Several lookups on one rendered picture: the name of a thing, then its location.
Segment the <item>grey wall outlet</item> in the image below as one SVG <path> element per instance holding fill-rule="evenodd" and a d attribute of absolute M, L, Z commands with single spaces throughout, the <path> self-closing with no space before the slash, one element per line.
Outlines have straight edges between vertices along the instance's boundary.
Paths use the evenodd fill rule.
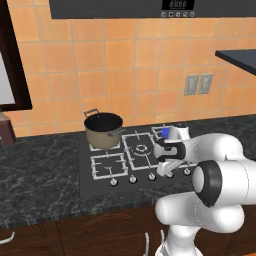
<path fill-rule="evenodd" d="M 200 76 L 200 84 L 198 88 L 199 94 L 208 94 L 210 92 L 211 84 L 212 84 L 213 74 L 202 74 Z"/>
<path fill-rule="evenodd" d="M 186 83 L 185 83 L 185 89 L 184 89 L 185 96 L 196 94 L 198 81 L 199 81 L 198 74 L 192 74 L 192 75 L 188 75 L 186 77 Z"/>

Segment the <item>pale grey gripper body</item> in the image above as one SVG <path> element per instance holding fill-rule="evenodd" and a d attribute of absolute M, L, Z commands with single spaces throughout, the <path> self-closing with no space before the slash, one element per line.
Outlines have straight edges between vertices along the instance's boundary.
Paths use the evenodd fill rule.
<path fill-rule="evenodd" d="M 160 176 L 167 175 L 170 171 L 174 170 L 182 164 L 181 160 L 169 159 L 166 162 L 161 162 L 157 167 L 157 174 Z"/>

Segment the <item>dark range hood with display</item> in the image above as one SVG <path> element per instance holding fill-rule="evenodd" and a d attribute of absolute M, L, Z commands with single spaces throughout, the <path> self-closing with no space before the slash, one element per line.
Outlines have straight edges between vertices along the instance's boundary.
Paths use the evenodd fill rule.
<path fill-rule="evenodd" d="M 53 19 L 256 17 L 256 0 L 49 0 Z"/>

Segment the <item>brown wooden block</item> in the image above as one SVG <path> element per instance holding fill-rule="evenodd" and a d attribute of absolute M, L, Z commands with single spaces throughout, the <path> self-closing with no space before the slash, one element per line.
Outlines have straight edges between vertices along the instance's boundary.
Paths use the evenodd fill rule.
<path fill-rule="evenodd" d="M 16 136 L 9 117 L 0 112 L 0 139 L 3 145 L 14 145 Z"/>

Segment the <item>dark wall cupboard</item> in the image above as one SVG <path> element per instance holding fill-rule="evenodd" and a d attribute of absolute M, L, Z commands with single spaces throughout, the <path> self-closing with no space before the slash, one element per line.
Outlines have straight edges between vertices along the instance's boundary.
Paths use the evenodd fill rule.
<path fill-rule="evenodd" d="M 215 56 L 256 76 L 256 49 L 221 50 Z"/>

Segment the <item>dark framed window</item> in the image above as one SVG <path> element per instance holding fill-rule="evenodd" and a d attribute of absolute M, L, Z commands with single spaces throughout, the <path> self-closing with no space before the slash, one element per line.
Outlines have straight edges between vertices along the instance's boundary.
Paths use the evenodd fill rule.
<path fill-rule="evenodd" d="M 32 102 L 7 0 L 0 0 L 0 110 L 31 110 Z"/>

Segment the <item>black gas hob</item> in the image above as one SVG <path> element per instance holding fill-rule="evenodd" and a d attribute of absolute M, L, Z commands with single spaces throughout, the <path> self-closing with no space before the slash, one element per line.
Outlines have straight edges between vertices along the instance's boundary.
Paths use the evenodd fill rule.
<path fill-rule="evenodd" d="M 183 162 L 170 171 L 173 178 L 157 174 L 158 161 L 153 154 L 154 143 L 161 138 L 161 129 L 169 124 L 126 127 L 121 141 L 110 149 L 94 148 L 88 143 L 86 133 L 78 135 L 80 196 L 89 198 L 95 195 L 109 193 L 138 191 L 159 186 L 168 186 L 191 182 L 191 175 L 183 174 L 188 168 L 192 172 L 195 165 Z M 156 179 L 150 181 L 148 175 L 155 174 Z M 137 178 L 131 184 L 130 176 Z M 118 181 L 116 186 L 110 185 L 110 180 Z"/>

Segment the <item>beige pot with black interior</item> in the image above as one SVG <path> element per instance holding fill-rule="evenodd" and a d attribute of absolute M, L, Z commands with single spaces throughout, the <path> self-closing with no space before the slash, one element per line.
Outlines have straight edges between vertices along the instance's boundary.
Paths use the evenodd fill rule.
<path fill-rule="evenodd" d="M 97 108 L 85 111 L 84 115 L 87 140 L 94 148 L 109 149 L 120 142 L 125 129 L 119 115 L 99 112 Z"/>

